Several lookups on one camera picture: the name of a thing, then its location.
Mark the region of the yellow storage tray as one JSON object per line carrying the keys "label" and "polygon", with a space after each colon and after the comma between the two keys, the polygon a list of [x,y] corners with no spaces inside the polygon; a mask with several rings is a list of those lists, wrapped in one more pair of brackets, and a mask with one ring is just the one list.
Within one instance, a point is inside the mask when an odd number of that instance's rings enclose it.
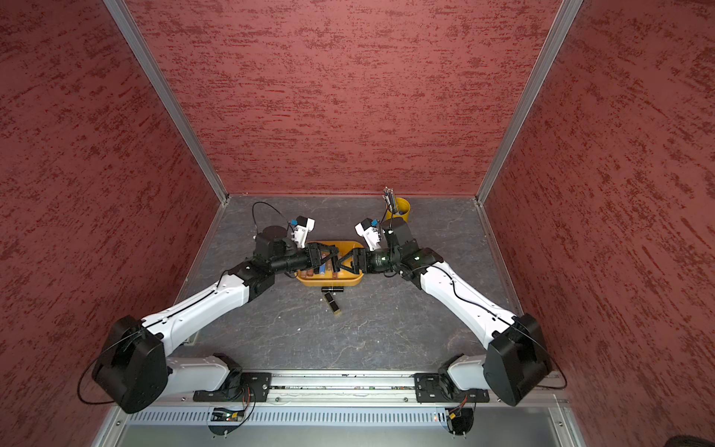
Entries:
{"label": "yellow storage tray", "polygon": [[[336,247],[338,249],[337,259],[341,259],[353,249],[363,249],[359,242],[349,240],[324,240],[321,244]],[[299,271],[296,274],[296,279],[307,287],[352,287],[361,283],[363,274],[354,274],[344,268],[334,271],[333,261],[328,261],[318,270]]]}

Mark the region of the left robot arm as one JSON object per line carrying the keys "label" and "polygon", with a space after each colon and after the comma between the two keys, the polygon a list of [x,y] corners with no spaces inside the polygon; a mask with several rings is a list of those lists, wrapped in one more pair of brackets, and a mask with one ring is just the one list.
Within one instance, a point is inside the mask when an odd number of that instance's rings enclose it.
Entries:
{"label": "left robot arm", "polygon": [[241,368],[235,361],[223,354],[176,358],[174,351],[214,320],[258,298],[278,274],[336,266],[338,260],[333,246],[292,240],[287,229],[268,227],[256,236],[252,257],[225,270],[204,291],[141,320],[116,321],[91,377],[125,413],[190,392],[236,400]]}

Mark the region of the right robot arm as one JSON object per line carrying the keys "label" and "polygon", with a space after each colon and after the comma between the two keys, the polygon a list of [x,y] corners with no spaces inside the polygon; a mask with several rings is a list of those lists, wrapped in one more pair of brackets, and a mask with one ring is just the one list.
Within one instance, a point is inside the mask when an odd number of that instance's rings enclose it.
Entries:
{"label": "right robot arm", "polygon": [[381,225],[365,219],[356,233],[365,249],[350,251],[341,260],[352,273],[392,272],[437,299],[477,337],[483,356],[459,355],[448,361],[442,375],[446,393],[491,390],[507,405],[519,404],[551,373],[553,362],[537,320],[500,307],[463,280],[436,251],[421,248],[401,218]]}

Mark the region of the black gold square lipstick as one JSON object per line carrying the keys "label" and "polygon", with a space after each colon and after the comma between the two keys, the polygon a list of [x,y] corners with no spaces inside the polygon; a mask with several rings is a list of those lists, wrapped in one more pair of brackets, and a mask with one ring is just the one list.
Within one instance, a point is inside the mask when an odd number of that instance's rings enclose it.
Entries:
{"label": "black gold square lipstick", "polygon": [[333,315],[337,316],[341,313],[341,309],[337,302],[334,299],[334,296],[331,292],[325,292],[324,294],[325,301],[327,302],[329,308],[331,309],[331,312]]}

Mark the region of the yellow pen bucket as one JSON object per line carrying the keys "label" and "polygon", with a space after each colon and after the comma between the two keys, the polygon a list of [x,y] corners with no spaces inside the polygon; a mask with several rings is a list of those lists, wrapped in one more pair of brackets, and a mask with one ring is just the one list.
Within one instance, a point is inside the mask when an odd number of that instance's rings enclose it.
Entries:
{"label": "yellow pen bucket", "polygon": [[397,197],[395,199],[395,205],[388,205],[387,206],[387,217],[385,219],[397,219],[400,218],[404,220],[405,222],[409,221],[411,213],[411,204],[407,199],[404,199],[403,197]]}

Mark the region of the pens in bucket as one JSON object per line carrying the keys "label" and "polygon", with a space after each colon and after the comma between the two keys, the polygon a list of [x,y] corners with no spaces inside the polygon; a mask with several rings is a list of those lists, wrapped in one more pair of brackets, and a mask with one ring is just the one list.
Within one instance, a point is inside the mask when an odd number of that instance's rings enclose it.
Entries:
{"label": "pens in bucket", "polygon": [[394,190],[386,186],[383,191],[383,196],[385,204],[387,205],[387,211],[391,215],[400,215],[400,208],[398,207],[398,201]]}

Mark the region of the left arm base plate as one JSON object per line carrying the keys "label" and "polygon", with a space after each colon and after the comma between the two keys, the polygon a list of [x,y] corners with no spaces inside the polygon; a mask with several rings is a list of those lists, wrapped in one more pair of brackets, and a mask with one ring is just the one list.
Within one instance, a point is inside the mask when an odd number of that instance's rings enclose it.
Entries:
{"label": "left arm base plate", "polygon": [[196,391],[194,402],[266,402],[272,385],[269,372],[231,372],[216,391]]}

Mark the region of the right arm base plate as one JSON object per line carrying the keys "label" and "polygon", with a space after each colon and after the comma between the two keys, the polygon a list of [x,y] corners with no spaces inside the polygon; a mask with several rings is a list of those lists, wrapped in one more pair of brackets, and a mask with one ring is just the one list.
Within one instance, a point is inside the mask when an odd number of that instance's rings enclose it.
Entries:
{"label": "right arm base plate", "polygon": [[415,374],[414,391],[419,403],[487,403],[489,392],[484,389],[461,390],[446,374]]}

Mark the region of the aluminium front rail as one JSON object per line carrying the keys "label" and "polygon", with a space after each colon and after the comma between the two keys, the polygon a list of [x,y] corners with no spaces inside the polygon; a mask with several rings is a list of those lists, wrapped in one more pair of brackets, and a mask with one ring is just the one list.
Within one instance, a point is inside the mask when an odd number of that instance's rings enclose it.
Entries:
{"label": "aluminium front rail", "polygon": [[435,374],[411,371],[249,372],[251,396],[180,394],[129,415],[111,411],[99,446],[581,446],[569,400],[545,386],[519,405],[482,389],[447,397]]}

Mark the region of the left corner aluminium post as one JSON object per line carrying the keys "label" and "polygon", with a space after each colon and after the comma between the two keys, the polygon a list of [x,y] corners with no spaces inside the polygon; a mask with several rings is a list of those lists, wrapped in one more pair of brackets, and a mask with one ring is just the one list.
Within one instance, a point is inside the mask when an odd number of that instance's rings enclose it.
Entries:
{"label": "left corner aluminium post", "polygon": [[141,66],[141,69],[143,69],[144,74],[150,81],[159,100],[164,105],[165,110],[168,112],[169,117],[180,133],[180,136],[182,136],[192,156],[195,158],[199,169],[210,184],[214,194],[218,197],[221,205],[225,206],[229,201],[230,195],[223,185],[220,176],[212,166],[212,162],[210,162],[188,117],[184,113],[182,106],[169,86],[168,80],[163,75],[156,58],[143,38],[137,23],[128,9],[127,3],[120,0],[104,0],[104,5],[108,9],[121,35],[123,35],[125,41],[130,46],[135,59]]}

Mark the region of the corner aluminium post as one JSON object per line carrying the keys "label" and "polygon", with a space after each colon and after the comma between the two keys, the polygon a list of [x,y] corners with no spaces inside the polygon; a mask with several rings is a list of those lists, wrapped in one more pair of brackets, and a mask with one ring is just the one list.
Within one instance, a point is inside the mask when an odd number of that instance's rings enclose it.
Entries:
{"label": "corner aluminium post", "polygon": [[532,72],[519,97],[519,102],[517,103],[512,118],[508,122],[500,145],[498,145],[495,157],[476,195],[476,203],[478,205],[484,206],[486,204],[489,193],[491,193],[498,175],[506,163],[506,159],[521,132],[521,128],[547,79],[547,75],[582,5],[582,0],[563,0],[562,3],[560,3],[553,24],[547,33],[547,37],[532,68]]}
{"label": "corner aluminium post", "polygon": [[141,66],[141,69],[143,69],[144,74],[150,81],[159,100],[164,105],[165,110],[168,112],[169,117],[180,133],[180,136],[182,136],[192,156],[195,158],[199,169],[210,184],[214,194],[218,197],[221,205],[225,206],[229,201],[230,195],[223,185],[220,176],[212,166],[212,162],[210,162],[188,117],[184,113],[182,106],[169,86],[168,80],[163,75],[156,58],[143,38],[137,23],[128,9],[127,3],[120,0],[104,0],[104,5],[108,9],[121,35],[123,35],[125,41],[130,46],[135,59]]}

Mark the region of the right corner aluminium post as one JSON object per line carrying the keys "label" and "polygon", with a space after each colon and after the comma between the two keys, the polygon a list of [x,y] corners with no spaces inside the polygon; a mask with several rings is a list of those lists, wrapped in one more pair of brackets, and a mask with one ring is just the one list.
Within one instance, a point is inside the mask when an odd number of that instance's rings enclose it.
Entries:
{"label": "right corner aluminium post", "polygon": [[512,118],[508,122],[500,145],[498,145],[495,157],[476,195],[476,203],[478,205],[484,206],[486,204],[489,193],[491,193],[498,175],[506,163],[506,159],[521,132],[521,128],[547,79],[547,75],[582,5],[582,0],[563,0],[562,3],[560,3],[553,24],[547,33],[547,37],[532,68],[532,72],[519,97],[519,102],[517,103]]}

